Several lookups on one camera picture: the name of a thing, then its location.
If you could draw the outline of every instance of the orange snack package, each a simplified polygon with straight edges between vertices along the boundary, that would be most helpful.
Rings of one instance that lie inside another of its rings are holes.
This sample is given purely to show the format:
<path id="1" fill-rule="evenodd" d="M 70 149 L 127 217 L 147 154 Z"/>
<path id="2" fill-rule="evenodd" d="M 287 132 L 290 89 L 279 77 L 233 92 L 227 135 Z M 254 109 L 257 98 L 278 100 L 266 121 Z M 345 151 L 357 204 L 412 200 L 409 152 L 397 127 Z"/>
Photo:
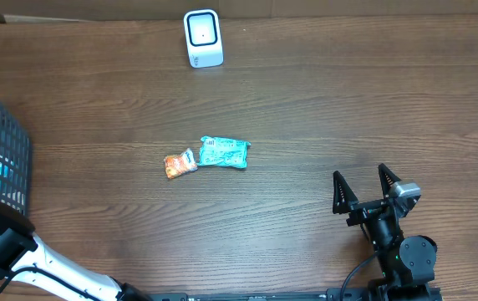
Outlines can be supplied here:
<path id="1" fill-rule="evenodd" d="M 165 172 L 169 179 L 174 179 L 177 176 L 197 169 L 198 165 L 195 162 L 195 156 L 192 154 L 190 148 L 182 152 L 179 156 L 165 157 Z"/>

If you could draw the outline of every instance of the snack package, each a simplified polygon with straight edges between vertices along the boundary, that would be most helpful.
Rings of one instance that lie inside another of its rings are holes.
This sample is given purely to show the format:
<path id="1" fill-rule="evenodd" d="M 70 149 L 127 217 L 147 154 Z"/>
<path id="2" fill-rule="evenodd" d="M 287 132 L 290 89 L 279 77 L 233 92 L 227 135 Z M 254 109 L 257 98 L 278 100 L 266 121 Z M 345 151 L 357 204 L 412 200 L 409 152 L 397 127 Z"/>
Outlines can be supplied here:
<path id="1" fill-rule="evenodd" d="M 188 148 L 179 156 L 167 156 L 165 158 L 165 172 L 169 179 L 174 179 L 189 171 L 195 171 L 198 166 L 195 162 L 195 156 L 192 150 Z"/>
<path id="2" fill-rule="evenodd" d="M 248 141 L 203 136 L 199 166 L 247 168 Z"/>

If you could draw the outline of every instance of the wood grain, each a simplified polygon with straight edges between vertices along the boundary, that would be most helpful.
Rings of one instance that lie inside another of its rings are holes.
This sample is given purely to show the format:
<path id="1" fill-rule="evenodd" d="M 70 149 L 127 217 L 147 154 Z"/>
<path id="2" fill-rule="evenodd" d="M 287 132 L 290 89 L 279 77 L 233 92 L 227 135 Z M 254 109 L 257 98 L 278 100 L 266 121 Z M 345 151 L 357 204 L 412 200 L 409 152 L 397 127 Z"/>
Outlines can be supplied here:
<path id="1" fill-rule="evenodd" d="M 324 290 L 371 248 L 331 210 L 385 162 L 423 189 L 401 221 L 439 245 L 445 300 L 478 298 L 478 16 L 227 21 L 192 69 L 177 21 L 0 26 L 0 99 L 35 146 L 31 220 L 77 263 L 148 292 Z M 167 181 L 203 135 L 248 168 Z M 351 286 L 379 276 L 376 264 Z M 0 300 L 55 300 L 13 283 Z"/>

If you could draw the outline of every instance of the cardboard box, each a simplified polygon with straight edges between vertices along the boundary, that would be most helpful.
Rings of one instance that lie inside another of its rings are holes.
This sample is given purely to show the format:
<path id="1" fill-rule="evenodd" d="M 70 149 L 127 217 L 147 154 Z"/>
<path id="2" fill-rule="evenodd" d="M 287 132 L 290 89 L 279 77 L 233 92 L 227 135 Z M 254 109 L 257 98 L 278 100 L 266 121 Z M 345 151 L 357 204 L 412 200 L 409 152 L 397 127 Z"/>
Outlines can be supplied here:
<path id="1" fill-rule="evenodd" d="M 3 15 L 102 20 L 181 19 L 211 8 L 221 18 L 478 13 L 478 0 L 0 0 Z"/>

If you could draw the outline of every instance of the black cable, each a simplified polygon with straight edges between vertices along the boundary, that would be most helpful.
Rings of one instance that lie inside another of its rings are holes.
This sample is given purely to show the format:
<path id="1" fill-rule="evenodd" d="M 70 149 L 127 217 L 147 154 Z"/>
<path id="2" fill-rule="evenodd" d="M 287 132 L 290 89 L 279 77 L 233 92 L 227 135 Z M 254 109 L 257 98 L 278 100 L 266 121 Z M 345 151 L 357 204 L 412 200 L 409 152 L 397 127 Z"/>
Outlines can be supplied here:
<path id="1" fill-rule="evenodd" d="M 343 296 L 345 294 L 345 289 L 347 288 L 347 284 L 350 281 L 350 279 L 354 276 L 354 274 L 360 269 L 366 266 L 368 263 L 370 263 L 373 259 L 375 259 L 379 255 L 380 251 L 375 252 L 373 255 L 371 255 L 369 258 L 363 260 L 350 274 L 345 278 L 345 281 L 343 281 L 343 286 L 341 287 L 341 291 L 339 291 L 339 301 L 343 301 Z"/>
<path id="2" fill-rule="evenodd" d="M 369 242 L 369 235 L 367 235 L 367 233 L 364 229 L 364 224 L 363 223 L 359 224 L 359 227 L 362 229 L 362 233 L 364 234 L 365 239 L 367 239 L 367 242 Z"/>
<path id="3" fill-rule="evenodd" d="M 397 211 L 395 210 L 395 204 L 394 204 L 395 202 L 396 202 L 396 200 L 389 203 L 389 206 L 391 207 L 391 210 L 393 210 L 393 215 L 394 215 L 394 218 L 395 218 L 395 229 L 397 230 L 397 233 L 395 233 L 395 235 L 393 236 L 393 239 L 391 240 L 390 245 L 395 244 L 395 242 L 397 241 L 397 238 L 400 235 L 399 217 L 397 216 Z"/>
<path id="4" fill-rule="evenodd" d="M 72 284 L 70 283 L 67 283 L 66 281 L 62 280 L 61 278 L 51 274 L 51 273 L 48 273 L 40 268 L 36 268 L 36 267 L 27 267 L 27 268 L 20 268 L 18 270 L 16 270 L 14 273 L 11 273 L 7 279 L 5 279 L 5 281 L 3 282 L 2 286 L 0 286 L 0 294 L 3 292 L 3 290 L 8 286 L 9 283 L 11 283 L 11 281 L 13 280 L 14 277 L 16 277 L 16 275 L 20 274 L 20 273 L 23 273 L 23 272 L 33 272 L 33 273 L 40 273 L 50 279 L 52 279 L 53 281 L 56 281 L 58 282 L 59 284 L 63 285 L 65 288 L 68 288 L 70 289 L 71 291 L 73 291 L 74 293 L 77 293 L 81 296 L 83 296 L 84 298 L 87 298 L 87 299 L 91 299 L 93 301 L 100 301 L 98 298 L 94 297 L 94 296 L 91 296 L 89 293 L 87 292 L 84 292 L 78 288 L 76 288 L 75 286 L 73 286 Z"/>

